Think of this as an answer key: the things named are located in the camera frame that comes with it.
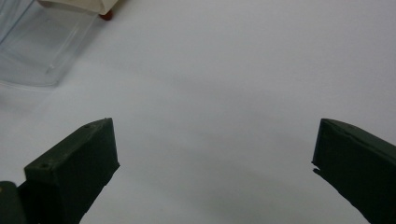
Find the white table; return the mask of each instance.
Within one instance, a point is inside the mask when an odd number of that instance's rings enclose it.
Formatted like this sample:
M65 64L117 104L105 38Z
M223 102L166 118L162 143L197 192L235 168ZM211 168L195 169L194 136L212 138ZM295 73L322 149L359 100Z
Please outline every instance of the white table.
M396 2L125 0L58 87L0 86L0 179L113 118L82 224L367 223L312 172L321 118L395 144Z

